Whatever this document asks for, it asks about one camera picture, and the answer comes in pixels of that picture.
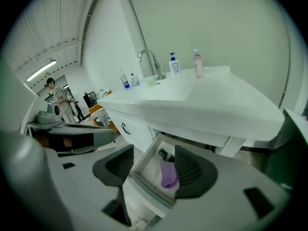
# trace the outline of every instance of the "white ceiling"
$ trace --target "white ceiling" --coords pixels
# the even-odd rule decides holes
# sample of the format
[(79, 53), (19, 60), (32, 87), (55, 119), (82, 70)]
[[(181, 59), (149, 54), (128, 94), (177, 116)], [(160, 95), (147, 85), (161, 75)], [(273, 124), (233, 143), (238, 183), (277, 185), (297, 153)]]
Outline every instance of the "white ceiling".
[[(81, 41), (92, 2), (32, 0), (16, 20), (1, 54), (30, 88), (43, 88), (47, 77), (80, 62)], [(26, 81), (50, 60), (57, 63), (32, 81)]]

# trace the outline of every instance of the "purple cloth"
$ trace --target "purple cloth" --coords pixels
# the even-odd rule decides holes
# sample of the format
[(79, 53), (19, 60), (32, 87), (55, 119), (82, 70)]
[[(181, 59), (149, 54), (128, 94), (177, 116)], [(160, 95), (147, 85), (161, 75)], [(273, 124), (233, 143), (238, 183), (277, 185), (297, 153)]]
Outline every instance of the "purple cloth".
[(160, 167), (162, 169), (161, 186), (168, 189), (175, 187), (179, 182), (179, 178), (174, 163), (161, 161)]

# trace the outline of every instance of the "sink leg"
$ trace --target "sink leg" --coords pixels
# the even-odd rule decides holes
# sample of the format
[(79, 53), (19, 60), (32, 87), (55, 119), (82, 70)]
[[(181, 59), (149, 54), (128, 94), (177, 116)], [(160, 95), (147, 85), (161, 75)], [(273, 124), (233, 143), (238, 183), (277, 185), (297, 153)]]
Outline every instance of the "sink leg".
[(245, 139), (228, 137), (227, 142), (223, 146), (220, 155), (233, 157), (243, 146)]

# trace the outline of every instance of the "pink bottle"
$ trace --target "pink bottle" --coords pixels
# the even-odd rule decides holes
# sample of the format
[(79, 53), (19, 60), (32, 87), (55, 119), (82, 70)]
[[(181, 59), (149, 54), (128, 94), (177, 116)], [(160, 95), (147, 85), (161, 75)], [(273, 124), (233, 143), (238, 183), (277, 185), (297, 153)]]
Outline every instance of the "pink bottle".
[(203, 68), (202, 68), (202, 60), (201, 60), (201, 56), (198, 53), (197, 49), (193, 50), (194, 53), (194, 66), (195, 66), (195, 70), (196, 70), (196, 76), (198, 78), (201, 78), (203, 76)]

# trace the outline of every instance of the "shirt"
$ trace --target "shirt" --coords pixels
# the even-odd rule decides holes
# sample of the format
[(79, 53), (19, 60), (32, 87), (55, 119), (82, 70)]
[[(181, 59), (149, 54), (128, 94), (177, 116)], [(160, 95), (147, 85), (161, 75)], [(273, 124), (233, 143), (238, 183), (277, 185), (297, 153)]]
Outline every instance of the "shirt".
[(53, 96), (55, 101), (59, 100), (62, 97), (65, 97), (65, 101), (61, 104), (58, 104), (62, 114), (67, 114), (71, 111), (71, 107), (69, 106), (66, 100), (66, 95), (60, 87), (58, 86), (55, 87), (55, 89), (53, 90)]

